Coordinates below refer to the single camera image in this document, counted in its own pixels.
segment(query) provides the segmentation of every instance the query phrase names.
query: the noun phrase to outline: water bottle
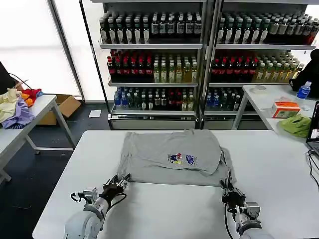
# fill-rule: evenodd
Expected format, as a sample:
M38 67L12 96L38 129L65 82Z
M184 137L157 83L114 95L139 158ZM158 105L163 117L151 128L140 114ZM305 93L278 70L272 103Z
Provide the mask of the water bottle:
M305 99L310 93L310 85L311 82L307 81L305 85L301 86L297 92L297 103L299 104L299 107L303 109L304 111L310 110L308 106L305 105Z

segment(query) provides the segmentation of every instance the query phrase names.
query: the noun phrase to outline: tissue box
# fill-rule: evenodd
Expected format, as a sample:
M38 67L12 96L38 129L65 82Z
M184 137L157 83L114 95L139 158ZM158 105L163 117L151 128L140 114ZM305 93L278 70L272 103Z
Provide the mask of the tissue box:
M290 101L276 101L271 108L273 118L289 118L298 114L299 111L299 105Z

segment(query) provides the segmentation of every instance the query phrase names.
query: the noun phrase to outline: pile of clothes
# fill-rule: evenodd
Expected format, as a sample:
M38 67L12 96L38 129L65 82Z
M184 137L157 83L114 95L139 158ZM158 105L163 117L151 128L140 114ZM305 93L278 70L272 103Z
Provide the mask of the pile of clothes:
M0 95L0 123L6 129L21 129L30 123L35 116L30 112L29 107L33 105L35 98L42 95L39 90L8 89Z

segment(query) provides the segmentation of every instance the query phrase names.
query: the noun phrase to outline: yellow cloth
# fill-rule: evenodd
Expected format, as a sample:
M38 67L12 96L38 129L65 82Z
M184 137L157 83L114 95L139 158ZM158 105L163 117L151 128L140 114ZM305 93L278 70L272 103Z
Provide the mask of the yellow cloth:
M14 115L16 102L21 96L21 91L8 89L8 92L0 95L0 123Z

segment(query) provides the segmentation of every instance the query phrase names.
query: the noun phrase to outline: dark floor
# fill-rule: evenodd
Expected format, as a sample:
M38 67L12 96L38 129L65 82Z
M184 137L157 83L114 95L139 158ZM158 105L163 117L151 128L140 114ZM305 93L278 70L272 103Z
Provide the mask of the dark floor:
M99 118L88 118L91 110L102 110ZM67 121L79 140L87 130L108 130L105 104L82 105ZM29 134L37 146L69 147L59 126L36 127ZM58 182L71 152L41 152L26 143L4 168L12 180L0 186L1 238L31 239L33 229Z

